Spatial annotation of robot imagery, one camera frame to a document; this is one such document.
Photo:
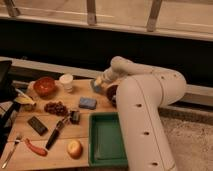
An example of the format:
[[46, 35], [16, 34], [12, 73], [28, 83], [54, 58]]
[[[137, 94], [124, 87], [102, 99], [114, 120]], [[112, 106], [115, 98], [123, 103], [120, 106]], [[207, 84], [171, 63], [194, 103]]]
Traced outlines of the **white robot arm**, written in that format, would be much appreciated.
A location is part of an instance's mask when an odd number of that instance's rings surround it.
[[184, 96], [184, 76], [116, 56], [95, 79], [93, 88], [113, 82], [118, 83], [116, 105], [129, 171], [178, 171], [158, 108]]

